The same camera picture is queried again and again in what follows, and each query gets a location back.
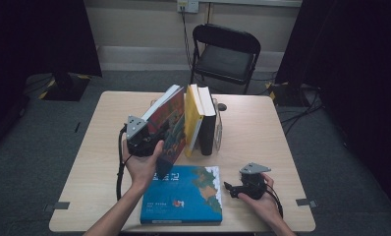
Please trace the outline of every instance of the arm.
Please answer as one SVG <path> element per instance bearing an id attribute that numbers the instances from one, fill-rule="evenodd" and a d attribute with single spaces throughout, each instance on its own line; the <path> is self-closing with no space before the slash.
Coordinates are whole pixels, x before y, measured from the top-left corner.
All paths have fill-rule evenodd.
<path id="1" fill-rule="evenodd" d="M 158 142 L 152 156 L 132 156 L 126 167 L 132 178 L 132 185 L 123 197 L 112 206 L 94 225 L 89 228 L 85 235 L 118 235 L 128 220 L 143 193 L 149 187 L 156 169 L 156 159 L 162 151 L 163 141 Z M 123 160 L 130 156 L 127 144 L 123 141 Z"/>
<path id="2" fill-rule="evenodd" d="M 267 184 L 273 188 L 274 181 L 265 173 L 262 173 Z M 263 194 L 259 200 L 253 200 L 248 195 L 240 193 L 238 198 L 247 203 L 254 212 L 267 223 L 278 236 L 296 235 L 279 214 L 278 207 L 269 194 Z"/>

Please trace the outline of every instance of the yellow book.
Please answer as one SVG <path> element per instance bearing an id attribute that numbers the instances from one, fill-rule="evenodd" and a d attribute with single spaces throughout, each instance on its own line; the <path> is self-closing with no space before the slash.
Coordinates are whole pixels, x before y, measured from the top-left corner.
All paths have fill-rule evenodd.
<path id="1" fill-rule="evenodd" d="M 184 133 L 186 134 L 186 146 L 184 154 L 190 157 L 195 147 L 199 127 L 201 126 L 204 110 L 198 95 L 197 85 L 189 85 L 185 99 L 185 125 Z"/>

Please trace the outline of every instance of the book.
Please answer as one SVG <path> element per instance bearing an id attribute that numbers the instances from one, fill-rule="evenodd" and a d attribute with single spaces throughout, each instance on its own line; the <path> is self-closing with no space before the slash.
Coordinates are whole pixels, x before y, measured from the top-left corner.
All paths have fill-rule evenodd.
<path id="1" fill-rule="evenodd" d="M 147 117 L 146 126 L 150 134 L 155 134 L 161 126 L 168 123 L 164 147 L 156 162 L 156 173 L 159 176 L 168 174 L 186 144 L 184 110 L 184 88 L 171 86 L 142 116 L 142 119 Z"/>
<path id="2" fill-rule="evenodd" d="M 143 194 L 141 224 L 219 224 L 222 221 L 218 166 L 174 165 L 156 174 Z"/>
<path id="3" fill-rule="evenodd" d="M 201 126 L 198 131 L 198 141 L 201 154 L 211 155 L 213 152 L 214 132 L 216 128 L 216 109 L 208 87 L 198 88 L 199 98 L 204 110 Z"/>
<path id="4" fill-rule="evenodd" d="M 185 116 L 184 133 L 186 134 L 186 146 L 184 148 L 184 154 L 186 157 L 190 157 L 195 147 L 199 127 L 204 116 L 197 85 L 188 85 L 187 87 Z"/>

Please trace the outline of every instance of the hand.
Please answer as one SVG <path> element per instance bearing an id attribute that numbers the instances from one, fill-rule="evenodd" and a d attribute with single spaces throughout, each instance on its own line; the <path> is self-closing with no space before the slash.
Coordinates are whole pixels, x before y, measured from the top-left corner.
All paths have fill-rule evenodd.
<path id="1" fill-rule="evenodd" d="M 156 159 L 161 154 L 163 146 L 164 142 L 159 141 L 152 156 L 137 157 L 129 154 L 128 144 L 123 141 L 123 161 L 126 161 L 133 186 L 146 190 L 155 174 Z"/>
<path id="2" fill-rule="evenodd" d="M 265 173 L 261 173 L 261 175 L 266 183 L 273 189 L 274 180 Z M 269 187 L 267 187 L 267 190 L 272 193 L 272 190 Z M 247 203 L 277 235 L 295 235 L 282 219 L 275 200 L 268 193 L 264 193 L 259 200 L 253 200 L 243 193 L 240 193 L 238 198 Z"/>

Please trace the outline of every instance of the person's left hand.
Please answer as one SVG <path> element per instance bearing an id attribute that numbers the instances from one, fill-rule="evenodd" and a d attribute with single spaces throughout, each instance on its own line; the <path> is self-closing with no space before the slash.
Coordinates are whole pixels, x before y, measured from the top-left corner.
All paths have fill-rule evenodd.
<path id="1" fill-rule="evenodd" d="M 123 141 L 123 161 L 132 178 L 132 185 L 146 189 L 153 179 L 156 170 L 156 159 L 162 152 L 163 141 L 159 141 L 152 156 L 138 157 L 130 155 L 128 144 Z"/>

